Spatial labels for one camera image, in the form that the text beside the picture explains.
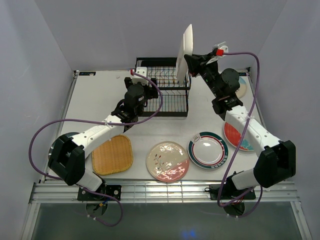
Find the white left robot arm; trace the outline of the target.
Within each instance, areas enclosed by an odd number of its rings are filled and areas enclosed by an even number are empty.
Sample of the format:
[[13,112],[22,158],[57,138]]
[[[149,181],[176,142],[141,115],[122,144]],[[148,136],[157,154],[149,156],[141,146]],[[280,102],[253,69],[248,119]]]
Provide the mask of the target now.
[[102,124],[94,125],[72,137],[62,135],[54,142],[48,167],[67,185],[88,189],[95,200],[106,195],[106,187],[100,176],[86,168],[86,158],[102,144],[137,124],[147,101],[160,95],[155,78],[146,82],[135,80],[135,77],[125,78],[127,91],[124,98]]

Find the white rectangular plate black rim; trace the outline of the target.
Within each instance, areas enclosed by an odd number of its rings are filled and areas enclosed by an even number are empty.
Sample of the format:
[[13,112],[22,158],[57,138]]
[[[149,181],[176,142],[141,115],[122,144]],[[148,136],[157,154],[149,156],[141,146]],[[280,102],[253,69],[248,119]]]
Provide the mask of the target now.
[[180,86],[183,85],[187,75],[188,65],[184,58],[185,55],[192,55],[194,48],[193,25],[189,24],[184,31],[176,60],[176,79]]

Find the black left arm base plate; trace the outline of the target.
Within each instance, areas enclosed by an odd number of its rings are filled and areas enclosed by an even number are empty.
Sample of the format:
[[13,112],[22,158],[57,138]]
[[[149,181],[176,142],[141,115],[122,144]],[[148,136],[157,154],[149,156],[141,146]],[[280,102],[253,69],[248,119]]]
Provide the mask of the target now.
[[105,197],[105,195],[111,196],[117,200],[121,200],[122,186],[121,185],[103,185],[100,187],[95,194],[90,193],[83,188],[78,189],[77,200],[78,201],[105,201],[109,200],[109,197]]

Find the white plate green red rim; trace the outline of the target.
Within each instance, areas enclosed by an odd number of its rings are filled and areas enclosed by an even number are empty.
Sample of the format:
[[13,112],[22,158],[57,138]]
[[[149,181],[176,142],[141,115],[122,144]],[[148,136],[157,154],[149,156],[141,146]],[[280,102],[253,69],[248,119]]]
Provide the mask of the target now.
[[194,135],[187,145],[190,160],[198,167],[215,170],[223,166],[229,156],[226,142],[216,133],[203,131]]

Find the cream plate blue top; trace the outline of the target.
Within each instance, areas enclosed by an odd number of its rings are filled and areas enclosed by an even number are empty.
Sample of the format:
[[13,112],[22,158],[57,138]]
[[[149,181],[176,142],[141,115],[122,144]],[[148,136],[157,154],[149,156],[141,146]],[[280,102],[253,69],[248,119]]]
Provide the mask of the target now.
[[239,99],[247,93],[247,83],[242,76],[239,77],[239,89],[237,89],[235,93]]

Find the woven bamboo square tray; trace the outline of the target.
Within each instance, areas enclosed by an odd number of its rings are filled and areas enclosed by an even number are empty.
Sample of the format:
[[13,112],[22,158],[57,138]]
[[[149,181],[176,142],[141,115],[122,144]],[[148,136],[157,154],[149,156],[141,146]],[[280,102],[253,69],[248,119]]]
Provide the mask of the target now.
[[118,135],[106,141],[92,152],[92,167],[96,174],[107,176],[128,170],[134,156],[130,139]]

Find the dark teal round plate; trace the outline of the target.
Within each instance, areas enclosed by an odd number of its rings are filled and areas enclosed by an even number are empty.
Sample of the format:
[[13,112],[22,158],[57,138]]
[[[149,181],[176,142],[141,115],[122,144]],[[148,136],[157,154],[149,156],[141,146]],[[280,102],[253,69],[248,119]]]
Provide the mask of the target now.
[[50,169],[62,169],[67,166],[70,155],[76,145],[72,142],[78,132],[67,132],[59,136],[50,146],[48,152],[48,166]]

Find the aluminium front frame rail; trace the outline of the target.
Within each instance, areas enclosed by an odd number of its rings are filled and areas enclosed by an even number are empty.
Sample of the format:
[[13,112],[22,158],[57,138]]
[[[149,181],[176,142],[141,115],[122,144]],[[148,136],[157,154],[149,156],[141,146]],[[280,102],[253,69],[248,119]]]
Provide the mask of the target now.
[[[122,204],[148,203],[210,203],[211,195],[205,189],[210,181],[178,181],[164,183],[159,181],[130,181],[114,180],[108,182],[108,187],[120,186],[112,191],[112,195],[119,197]],[[270,188],[254,189],[255,195],[262,194],[262,202],[298,202],[300,196],[292,181],[284,181]],[[58,181],[47,181],[33,185],[30,203],[94,203],[101,199],[86,192],[78,186],[68,186]]]

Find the cream pink floral plate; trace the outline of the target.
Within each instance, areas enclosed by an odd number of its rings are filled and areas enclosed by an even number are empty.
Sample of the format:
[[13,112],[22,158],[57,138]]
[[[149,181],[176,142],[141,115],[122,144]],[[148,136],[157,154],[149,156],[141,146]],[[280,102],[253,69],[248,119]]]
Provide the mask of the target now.
[[163,141],[149,151],[146,167],[156,180],[164,183],[176,182],[181,180],[189,170],[189,155],[180,144]]

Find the red plate blue flower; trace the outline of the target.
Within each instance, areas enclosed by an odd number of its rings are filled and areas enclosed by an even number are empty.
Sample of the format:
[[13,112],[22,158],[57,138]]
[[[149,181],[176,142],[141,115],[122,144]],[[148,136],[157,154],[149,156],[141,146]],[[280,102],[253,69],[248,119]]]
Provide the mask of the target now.
[[[234,146],[235,148],[238,146],[239,141],[241,139],[241,134],[229,123],[225,122],[223,126],[224,136],[228,140],[228,142]],[[240,145],[240,150],[245,152],[253,152],[254,148],[248,142],[247,139],[243,139]]]

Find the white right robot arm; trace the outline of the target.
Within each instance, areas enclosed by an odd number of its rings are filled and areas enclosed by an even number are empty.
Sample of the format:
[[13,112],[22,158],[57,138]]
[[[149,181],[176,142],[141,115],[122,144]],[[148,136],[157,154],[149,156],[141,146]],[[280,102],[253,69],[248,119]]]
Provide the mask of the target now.
[[213,58],[223,55],[222,50],[216,50],[205,55],[185,54],[183,57],[191,75],[200,75],[214,94],[214,112],[241,133],[241,138],[249,142],[258,157],[253,168],[223,178],[218,196],[237,199],[244,191],[256,186],[269,188],[295,176],[296,146],[290,140],[282,141],[272,135],[252,118],[252,112],[236,95],[240,88],[239,73],[232,68],[226,68],[221,73],[218,71],[218,62]]

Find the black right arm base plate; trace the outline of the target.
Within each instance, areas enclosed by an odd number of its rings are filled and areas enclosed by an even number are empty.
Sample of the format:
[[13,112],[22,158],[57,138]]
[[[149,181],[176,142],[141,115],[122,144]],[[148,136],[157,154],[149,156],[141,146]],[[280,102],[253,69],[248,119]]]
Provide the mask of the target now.
[[[217,200],[219,188],[220,188],[219,184],[210,184],[208,187],[206,187],[204,189],[204,191],[206,193],[209,193],[211,200]],[[247,190],[247,188],[242,189],[242,190],[231,191],[231,190],[228,190],[228,188],[224,186],[222,189],[222,192],[221,192],[220,199],[221,200],[234,199],[234,198],[238,197],[239,195],[243,194],[246,190]],[[255,200],[256,199],[255,191],[251,190],[250,192],[248,192],[246,195],[243,196],[243,199],[244,200]]]

